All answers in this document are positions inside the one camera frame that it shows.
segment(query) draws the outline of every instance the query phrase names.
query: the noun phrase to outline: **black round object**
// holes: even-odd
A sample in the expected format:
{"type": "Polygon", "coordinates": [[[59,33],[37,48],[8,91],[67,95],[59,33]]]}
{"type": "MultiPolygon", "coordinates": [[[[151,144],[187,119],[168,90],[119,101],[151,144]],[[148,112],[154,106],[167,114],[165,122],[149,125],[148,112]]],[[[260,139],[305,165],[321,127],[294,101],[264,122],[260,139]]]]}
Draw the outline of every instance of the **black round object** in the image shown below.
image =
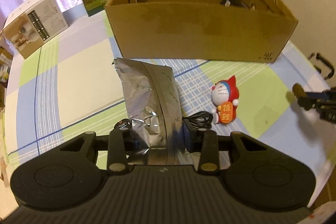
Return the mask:
{"type": "Polygon", "coordinates": [[[10,185],[20,203],[42,210],[58,210],[89,199],[101,182],[100,170],[83,155],[57,151],[19,166],[10,185]]]}
{"type": "Polygon", "coordinates": [[[263,152],[243,153],[227,170],[221,171],[229,193],[242,203],[264,211],[307,206],[315,188],[312,171],[278,151],[263,152]]]}

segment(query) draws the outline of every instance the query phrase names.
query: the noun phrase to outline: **black handle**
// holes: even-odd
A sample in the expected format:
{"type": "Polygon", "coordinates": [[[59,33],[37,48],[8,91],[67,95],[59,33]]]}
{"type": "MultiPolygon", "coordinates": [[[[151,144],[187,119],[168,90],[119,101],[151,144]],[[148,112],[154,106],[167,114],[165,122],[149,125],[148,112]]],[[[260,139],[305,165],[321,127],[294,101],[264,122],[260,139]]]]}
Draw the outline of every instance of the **black handle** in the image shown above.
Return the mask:
{"type": "Polygon", "coordinates": [[[325,64],[331,70],[331,72],[326,77],[324,77],[324,80],[330,79],[331,77],[334,76],[334,73],[335,73],[334,66],[327,59],[325,59],[319,52],[316,54],[316,60],[320,60],[323,64],[325,64]]]}

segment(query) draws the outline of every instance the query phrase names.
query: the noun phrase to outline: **open cardboard box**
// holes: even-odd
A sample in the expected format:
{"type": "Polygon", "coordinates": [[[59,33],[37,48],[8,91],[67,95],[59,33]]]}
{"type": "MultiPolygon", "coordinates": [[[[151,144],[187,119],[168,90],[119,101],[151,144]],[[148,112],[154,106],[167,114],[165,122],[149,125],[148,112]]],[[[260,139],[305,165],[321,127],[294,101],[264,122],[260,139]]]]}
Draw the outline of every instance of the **open cardboard box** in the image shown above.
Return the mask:
{"type": "Polygon", "coordinates": [[[274,62],[298,21],[281,0],[108,0],[105,6],[124,58],[274,62]]]}

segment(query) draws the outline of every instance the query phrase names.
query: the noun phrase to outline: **silver package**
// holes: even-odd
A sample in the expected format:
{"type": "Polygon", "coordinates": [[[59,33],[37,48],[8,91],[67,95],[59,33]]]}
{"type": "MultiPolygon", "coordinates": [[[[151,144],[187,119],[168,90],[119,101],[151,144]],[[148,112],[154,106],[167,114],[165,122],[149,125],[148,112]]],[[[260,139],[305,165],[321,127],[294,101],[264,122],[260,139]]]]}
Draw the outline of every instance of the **silver package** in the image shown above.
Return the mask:
{"type": "Polygon", "coordinates": [[[126,110],[143,150],[129,162],[149,165],[190,164],[184,158],[182,113],[171,67],[117,58],[126,110]]]}

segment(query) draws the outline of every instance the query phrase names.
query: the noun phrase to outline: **plaid tablecloth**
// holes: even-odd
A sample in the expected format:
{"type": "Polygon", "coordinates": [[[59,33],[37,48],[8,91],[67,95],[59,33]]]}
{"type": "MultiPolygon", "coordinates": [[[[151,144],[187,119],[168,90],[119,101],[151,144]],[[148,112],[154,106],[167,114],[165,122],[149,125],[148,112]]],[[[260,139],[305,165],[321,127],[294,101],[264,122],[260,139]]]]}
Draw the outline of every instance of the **plaid tablecloth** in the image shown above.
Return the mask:
{"type": "MultiPolygon", "coordinates": [[[[114,66],[120,56],[104,11],[77,19],[28,59],[15,55],[5,108],[6,146],[16,168],[84,131],[108,134],[127,117],[114,66]]],[[[290,90],[328,86],[290,42],[274,64],[151,59],[173,68],[184,115],[213,108],[213,84],[236,75],[237,119],[213,126],[219,135],[242,131],[308,165],[317,177],[312,200],[335,163],[336,131],[314,111],[304,112],[290,90]]],[[[98,166],[106,164],[100,152],[98,166]]]]}

